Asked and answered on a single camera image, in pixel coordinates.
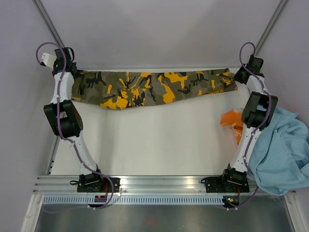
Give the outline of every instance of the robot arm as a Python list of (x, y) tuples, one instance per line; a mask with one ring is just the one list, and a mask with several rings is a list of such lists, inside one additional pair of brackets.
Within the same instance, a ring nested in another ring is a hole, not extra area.
[[(262, 65), (263, 60), (252, 55), (246, 68), (255, 74), (257, 78), (250, 75), (243, 67), (235, 74), (235, 80), (246, 84), (250, 92), (250, 97), (241, 116), (241, 121), (244, 123), (242, 136), (236, 154), (223, 174), (221, 176), (207, 177), (202, 180), (202, 183), (205, 184), (206, 192), (237, 193), (238, 190), (240, 192), (250, 191), (247, 181), (249, 160), (257, 139), (263, 129), (270, 124), (278, 102), (276, 96), (270, 96), (271, 102), (269, 102), (269, 97), (264, 92), (268, 92), (268, 90), (265, 87), (264, 75), (260, 73)], [(268, 118), (265, 124), (259, 127), (266, 117)]]
[[(60, 49), (55, 50), (56, 57), (44, 53), (42, 57), (42, 65), (53, 69), (55, 79), (54, 95), (49, 105), (44, 106), (44, 113), (49, 121), (50, 126), (56, 136), (59, 136), (57, 115), (60, 113), (60, 126), (63, 139), (69, 145), (80, 168), (80, 178), (78, 182), (78, 192), (104, 192), (105, 185), (111, 189), (111, 184), (106, 178), (102, 177), (100, 169), (96, 162), (92, 159), (83, 138), (83, 121), (78, 114), (72, 100), (71, 91), (74, 79), (79, 74), (76, 69), (76, 63), (70, 56), (71, 48), (63, 48), (66, 58), (66, 71), (62, 75), (64, 67), (64, 57)], [(57, 99), (59, 99), (59, 112), (57, 111)], [(119, 178), (111, 178), (113, 182), (119, 182)], [(115, 192), (119, 191), (118, 187), (114, 188)]]

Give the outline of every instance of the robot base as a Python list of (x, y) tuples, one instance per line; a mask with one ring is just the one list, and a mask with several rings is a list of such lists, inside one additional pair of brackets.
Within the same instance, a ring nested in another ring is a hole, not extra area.
[[(114, 193), (119, 192), (120, 178), (110, 177), (110, 179), (113, 183)], [(112, 186), (108, 179), (95, 173), (80, 175), (78, 181), (70, 181), (70, 184), (77, 185), (77, 192), (112, 192)]]
[(238, 193), (250, 192), (247, 173), (238, 172), (228, 165), (221, 176), (206, 177), (201, 180), (207, 193)]

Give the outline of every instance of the orange fabric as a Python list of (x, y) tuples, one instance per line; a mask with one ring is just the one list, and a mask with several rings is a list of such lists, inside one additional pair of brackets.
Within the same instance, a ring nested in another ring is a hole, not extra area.
[(230, 129), (233, 129), (234, 136), (236, 138), (237, 144), (240, 143), (243, 122), (241, 121), (242, 112), (237, 110), (231, 110), (221, 115), (220, 125), (229, 125)]

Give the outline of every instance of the camouflage fabric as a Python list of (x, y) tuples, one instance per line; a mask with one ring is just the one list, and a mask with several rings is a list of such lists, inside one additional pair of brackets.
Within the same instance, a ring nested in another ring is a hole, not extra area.
[(74, 100), (110, 109), (161, 105), (209, 93), (236, 90), (229, 69), (196, 72), (84, 72)]

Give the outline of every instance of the black joint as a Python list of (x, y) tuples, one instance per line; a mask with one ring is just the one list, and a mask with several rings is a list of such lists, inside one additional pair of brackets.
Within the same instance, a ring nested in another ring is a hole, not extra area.
[(207, 193), (238, 193), (249, 192), (247, 172), (239, 172), (230, 164), (221, 176), (210, 176), (201, 180)]
[[(260, 73), (261, 68), (263, 66), (263, 59), (254, 57), (254, 55), (250, 56), (250, 59), (248, 63), (246, 64), (246, 68), (253, 72), (255, 75), (264, 77), (262, 73)], [(235, 74), (235, 80), (242, 83), (242, 84), (247, 84), (249, 76), (251, 74), (244, 69), (244, 67), (241, 66), (241, 68), (237, 71)]]
[[(271, 109), (269, 112), (269, 116), (266, 123), (260, 128), (260, 130), (263, 130), (265, 127), (269, 126), (275, 112), (277, 102), (278, 97), (271, 96)], [(268, 106), (269, 98), (267, 95), (260, 94), (258, 92), (252, 92), (245, 108), (243, 109), (241, 121), (246, 124), (248, 128), (258, 127), (266, 117)]]
[(77, 72), (77, 68), (76, 68), (76, 62), (73, 62), (74, 56), (75, 56), (74, 51), (70, 47), (64, 47), (62, 48), (62, 50), (64, 52), (65, 58), (60, 49), (55, 50), (56, 60), (54, 62), (53, 75), (56, 75), (57, 73), (60, 73), (63, 71), (64, 59), (66, 59), (67, 65), (65, 67), (65, 71), (70, 72), (73, 76), (75, 76)]
[[(119, 192), (120, 178), (110, 177), (110, 179), (114, 192)], [(112, 186), (108, 179), (96, 173), (80, 175), (78, 183), (77, 192), (112, 192)]]
[[(71, 100), (64, 100), (60, 103), (60, 113), (65, 112), (66, 116), (60, 119), (61, 132), (65, 138), (72, 136), (79, 137), (80, 132), (83, 130), (83, 121), (77, 112)], [(57, 123), (57, 104), (49, 104), (44, 106), (44, 113), (47, 120), (52, 127), (56, 136), (59, 136), (58, 123)]]

